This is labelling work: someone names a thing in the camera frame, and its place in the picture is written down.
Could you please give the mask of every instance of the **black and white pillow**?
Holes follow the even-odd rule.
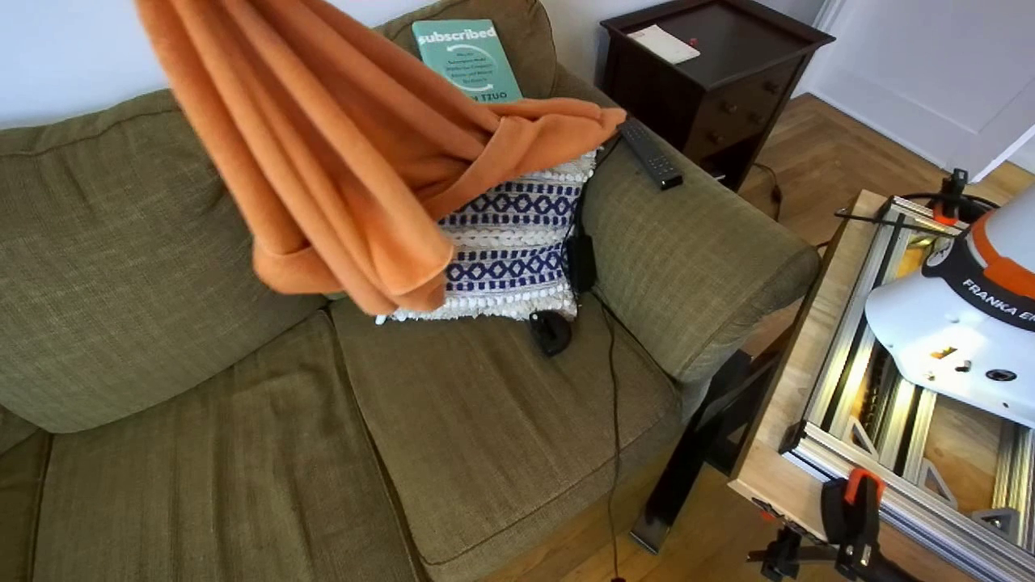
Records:
[[[545,172],[505,182],[443,221],[456,242],[447,267],[447,303],[394,309],[388,321],[463,321],[560,309],[575,317],[564,242],[575,229],[575,202],[596,172],[596,152]]]

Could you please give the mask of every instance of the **green couch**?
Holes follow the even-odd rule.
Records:
[[[526,95],[599,98],[537,0],[417,15],[492,15]],[[541,551],[611,488],[611,389],[623,474],[658,464],[814,275],[683,172],[658,195],[623,144],[600,164],[599,289],[545,359],[513,321],[375,326],[263,289],[168,95],[0,131],[0,577],[488,577]]]

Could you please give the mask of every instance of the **book cover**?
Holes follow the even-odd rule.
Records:
[[[417,20],[417,53],[471,99],[520,99],[513,69],[492,20]]]

